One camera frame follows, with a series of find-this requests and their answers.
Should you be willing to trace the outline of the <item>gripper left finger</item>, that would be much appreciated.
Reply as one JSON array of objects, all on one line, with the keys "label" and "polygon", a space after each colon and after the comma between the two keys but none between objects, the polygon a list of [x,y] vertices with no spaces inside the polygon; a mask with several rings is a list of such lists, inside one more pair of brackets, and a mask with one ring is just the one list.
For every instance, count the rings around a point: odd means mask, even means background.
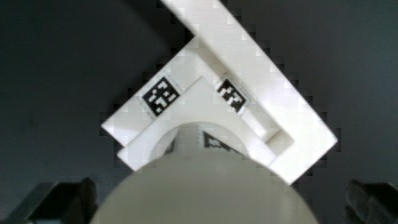
[{"label": "gripper left finger", "polygon": [[89,224],[96,210],[96,183],[91,178],[80,182],[41,183],[3,224]]}]

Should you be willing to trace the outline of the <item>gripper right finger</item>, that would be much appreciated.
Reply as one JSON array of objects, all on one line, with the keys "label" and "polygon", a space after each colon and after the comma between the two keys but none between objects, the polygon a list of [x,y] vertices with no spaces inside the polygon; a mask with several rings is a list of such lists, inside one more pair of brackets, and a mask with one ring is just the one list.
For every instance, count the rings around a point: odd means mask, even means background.
[{"label": "gripper right finger", "polygon": [[350,181],[343,224],[398,224],[398,188],[391,183]]}]

